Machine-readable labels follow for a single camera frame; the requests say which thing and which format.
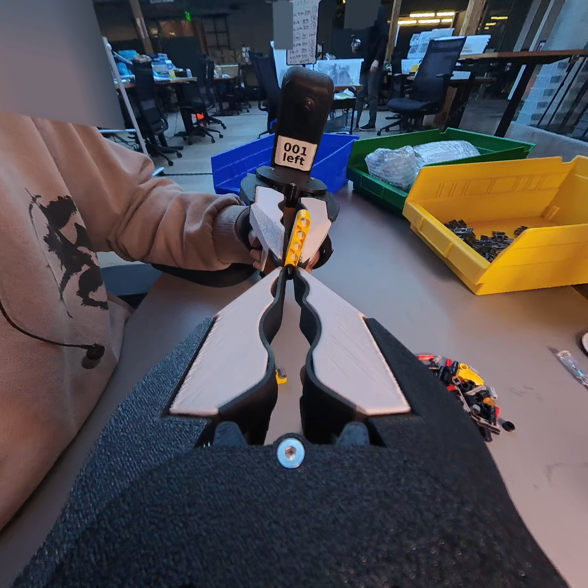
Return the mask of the grey desk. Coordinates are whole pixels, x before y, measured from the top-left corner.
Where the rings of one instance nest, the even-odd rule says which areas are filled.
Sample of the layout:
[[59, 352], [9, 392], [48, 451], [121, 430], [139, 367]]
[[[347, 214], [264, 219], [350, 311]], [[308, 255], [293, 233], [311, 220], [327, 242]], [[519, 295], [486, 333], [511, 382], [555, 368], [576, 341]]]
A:
[[[587, 389], [554, 357], [568, 350], [584, 370], [578, 333], [587, 299], [575, 288], [476, 296], [396, 217], [349, 189], [330, 238], [334, 254], [313, 274], [377, 319], [414, 353], [449, 356], [495, 387], [514, 423], [491, 444], [526, 526], [572, 587], [587, 587]], [[161, 275], [125, 328], [121, 360], [79, 436], [1, 532], [1, 587], [40, 547], [86, 455], [133, 386], [202, 320], [254, 280], [206, 288]]]

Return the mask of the small clear-handled screwdriver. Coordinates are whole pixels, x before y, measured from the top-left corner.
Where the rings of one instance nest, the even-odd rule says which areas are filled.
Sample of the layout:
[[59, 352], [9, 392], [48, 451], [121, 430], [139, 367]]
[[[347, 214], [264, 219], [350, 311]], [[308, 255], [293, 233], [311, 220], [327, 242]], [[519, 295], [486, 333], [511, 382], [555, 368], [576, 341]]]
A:
[[587, 389], [587, 372], [581, 368], [576, 357], [574, 357], [568, 350], [558, 350], [556, 348], [548, 348], [554, 357], [563, 365], [574, 379]]

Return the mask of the long yellow perforated beam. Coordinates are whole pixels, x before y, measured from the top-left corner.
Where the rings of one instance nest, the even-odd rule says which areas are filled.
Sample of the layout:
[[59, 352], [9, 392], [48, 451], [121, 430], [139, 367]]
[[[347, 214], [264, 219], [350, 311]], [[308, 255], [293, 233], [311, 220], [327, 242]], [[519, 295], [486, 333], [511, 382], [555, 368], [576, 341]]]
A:
[[292, 279], [299, 262], [311, 228], [311, 214], [306, 209], [298, 210], [295, 216], [288, 246], [284, 256], [284, 271], [288, 279]]

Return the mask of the clear plastic bag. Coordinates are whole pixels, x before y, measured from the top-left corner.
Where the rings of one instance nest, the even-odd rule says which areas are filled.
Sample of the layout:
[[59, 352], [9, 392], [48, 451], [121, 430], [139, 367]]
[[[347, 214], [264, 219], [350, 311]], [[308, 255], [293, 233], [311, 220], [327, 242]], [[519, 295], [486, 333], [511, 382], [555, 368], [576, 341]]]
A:
[[378, 148], [366, 155], [364, 160], [371, 176], [407, 191], [423, 167], [480, 154], [480, 151], [467, 141], [436, 141], [416, 146], [402, 146], [398, 149]]

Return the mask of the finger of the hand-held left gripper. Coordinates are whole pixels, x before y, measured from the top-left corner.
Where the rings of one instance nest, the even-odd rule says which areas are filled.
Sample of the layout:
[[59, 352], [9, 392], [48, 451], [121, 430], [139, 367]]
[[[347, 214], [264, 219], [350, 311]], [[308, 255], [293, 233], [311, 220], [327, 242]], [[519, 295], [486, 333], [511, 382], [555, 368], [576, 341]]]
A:
[[262, 268], [272, 258], [275, 267], [283, 266], [285, 227], [282, 223], [284, 195], [273, 188], [256, 186], [250, 206], [250, 223], [262, 246]]
[[311, 224], [300, 255], [303, 268], [321, 267], [333, 254], [329, 230], [332, 221], [329, 217], [328, 202], [314, 197], [303, 197], [301, 206], [310, 214]]

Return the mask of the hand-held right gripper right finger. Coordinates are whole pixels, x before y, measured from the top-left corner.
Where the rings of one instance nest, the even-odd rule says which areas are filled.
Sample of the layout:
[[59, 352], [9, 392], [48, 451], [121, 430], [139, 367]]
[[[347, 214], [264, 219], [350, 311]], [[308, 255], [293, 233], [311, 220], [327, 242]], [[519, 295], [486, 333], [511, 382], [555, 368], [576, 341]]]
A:
[[305, 270], [296, 271], [294, 291], [310, 346], [300, 398], [308, 441], [327, 444], [350, 422], [410, 414], [368, 318]]

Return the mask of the person's left forearm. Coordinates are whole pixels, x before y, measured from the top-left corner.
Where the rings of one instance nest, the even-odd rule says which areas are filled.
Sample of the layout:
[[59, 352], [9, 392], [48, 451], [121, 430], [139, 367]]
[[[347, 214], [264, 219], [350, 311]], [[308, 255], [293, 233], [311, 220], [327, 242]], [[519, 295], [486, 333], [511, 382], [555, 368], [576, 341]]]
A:
[[252, 263], [240, 232], [247, 211], [237, 196], [185, 191], [153, 177], [148, 157], [106, 139], [102, 146], [95, 162], [104, 191], [87, 219], [96, 251], [191, 270]]

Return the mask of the person's left hand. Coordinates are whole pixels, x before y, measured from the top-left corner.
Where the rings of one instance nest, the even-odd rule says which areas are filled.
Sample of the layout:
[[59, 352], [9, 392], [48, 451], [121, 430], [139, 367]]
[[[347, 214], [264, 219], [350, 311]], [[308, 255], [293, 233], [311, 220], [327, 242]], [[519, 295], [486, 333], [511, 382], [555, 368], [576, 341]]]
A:
[[[277, 268], [277, 266], [273, 263], [269, 255], [265, 258], [265, 262], [262, 262], [264, 255], [263, 249], [261, 246], [261, 242], [259, 241], [259, 238], [257, 237], [253, 229], [249, 231], [248, 239], [249, 244], [252, 246], [250, 255], [251, 258], [254, 260], [254, 268], [259, 270], [264, 275], [268, 275], [269, 273], [273, 272]], [[320, 252], [317, 252], [315, 256], [312, 258], [312, 260], [309, 261], [308, 264], [305, 266], [305, 270], [311, 273], [317, 265], [320, 265], [319, 260]]]

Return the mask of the dark background table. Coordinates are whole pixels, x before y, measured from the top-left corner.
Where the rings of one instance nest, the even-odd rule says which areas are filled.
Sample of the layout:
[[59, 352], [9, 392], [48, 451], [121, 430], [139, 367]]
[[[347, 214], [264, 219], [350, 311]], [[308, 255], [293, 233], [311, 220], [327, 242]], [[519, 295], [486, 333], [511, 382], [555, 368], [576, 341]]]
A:
[[514, 92], [509, 98], [509, 103], [502, 115], [502, 118], [496, 128], [495, 136], [503, 138], [516, 114], [518, 105], [523, 98], [523, 94], [529, 83], [535, 68], [539, 65], [548, 65], [562, 61], [566, 58], [577, 61], [580, 58], [587, 57], [586, 49], [564, 49], [549, 51], [518, 51], [518, 52], [495, 52], [491, 54], [472, 54], [464, 55], [458, 58], [462, 67], [478, 66], [486, 61], [498, 61], [511, 63], [519, 66], [521, 72], [520, 79], [515, 86]]

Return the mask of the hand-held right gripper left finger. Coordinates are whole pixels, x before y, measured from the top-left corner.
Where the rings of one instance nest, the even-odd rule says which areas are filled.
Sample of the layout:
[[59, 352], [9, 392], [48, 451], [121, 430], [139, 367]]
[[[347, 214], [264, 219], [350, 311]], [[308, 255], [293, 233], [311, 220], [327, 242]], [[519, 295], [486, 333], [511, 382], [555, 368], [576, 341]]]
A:
[[169, 414], [233, 422], [263, 445], [277, 401], [271, 342], [282, 323], [282, 270], [257, 282], [214, 317]]

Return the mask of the black wrist rest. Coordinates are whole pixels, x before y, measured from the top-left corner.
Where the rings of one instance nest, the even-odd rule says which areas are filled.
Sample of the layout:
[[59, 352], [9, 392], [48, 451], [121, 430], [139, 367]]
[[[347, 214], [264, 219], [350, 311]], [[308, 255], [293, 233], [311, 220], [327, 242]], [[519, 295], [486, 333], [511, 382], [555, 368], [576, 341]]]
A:
[[233, 263], [225, 269], [214, 271], [182, 269], [155, 263], [152, 267], [162, 273], [211, 288], [229, 288], [238, 285], [258, 272], [253, 265], [246, 263]]

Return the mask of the blue plastic bin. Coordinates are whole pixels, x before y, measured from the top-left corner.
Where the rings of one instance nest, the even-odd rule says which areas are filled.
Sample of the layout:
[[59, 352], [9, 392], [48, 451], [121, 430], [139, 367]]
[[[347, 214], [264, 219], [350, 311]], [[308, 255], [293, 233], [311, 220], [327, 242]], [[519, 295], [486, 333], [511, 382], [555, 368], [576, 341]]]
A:
[[[323, 134], [311, 175], [325, 183], [333, 194], [348, 183], [347, 166], [356, 140], [357, 135]], [[273, 143], [273, 136], [267, 136], [211, 157], [216, 194], [238, 195], [241, 181], [248, 173], [270, 165]]]

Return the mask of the black mesh office chair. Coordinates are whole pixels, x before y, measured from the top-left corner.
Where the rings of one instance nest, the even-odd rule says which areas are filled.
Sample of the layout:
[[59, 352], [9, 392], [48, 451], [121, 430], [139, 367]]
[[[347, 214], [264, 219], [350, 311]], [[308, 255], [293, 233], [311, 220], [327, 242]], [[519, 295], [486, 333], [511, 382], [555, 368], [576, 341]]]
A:
[[394, 126], [399, 127], [400, 133], [422, 129], [426, 116], [436, 115], [442, 110], [466, 39], [462, 35], [431, 40], [408, 91], [404, 87], [406, 76], [397, 75], [401, 80], [399, 90], [392, 91], [386, 108], [398, 118], [378, 129], [378, 136]]

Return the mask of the thin wooden post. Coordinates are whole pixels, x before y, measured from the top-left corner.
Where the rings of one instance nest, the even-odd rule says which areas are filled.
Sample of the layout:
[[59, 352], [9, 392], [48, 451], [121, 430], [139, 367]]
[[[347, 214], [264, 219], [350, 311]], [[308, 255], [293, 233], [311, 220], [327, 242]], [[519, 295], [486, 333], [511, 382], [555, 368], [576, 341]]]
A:
[[132, 15], [135, 22], [135, 27], [138, 32], [139, 38], [141, 39], [144, 53], [148, 55], [153, 54], [153, 47], [151, 38], [149, 37], [148, 28], [146, 27], [145, 20], [143, 18], [142, 9], [139, 1], [130, 0], [128, 1]]

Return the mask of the yellow plastic bin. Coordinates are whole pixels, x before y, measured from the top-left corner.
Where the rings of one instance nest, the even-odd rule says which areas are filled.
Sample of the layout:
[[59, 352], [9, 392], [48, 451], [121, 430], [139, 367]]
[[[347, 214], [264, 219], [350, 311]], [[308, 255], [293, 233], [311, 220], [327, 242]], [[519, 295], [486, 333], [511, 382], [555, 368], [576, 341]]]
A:
[[[406, 198], [410, 228], [476, 295], [587, 284], [587, 157], [427, 166]], [[493, 261], [447, 226], [513, 242]]]

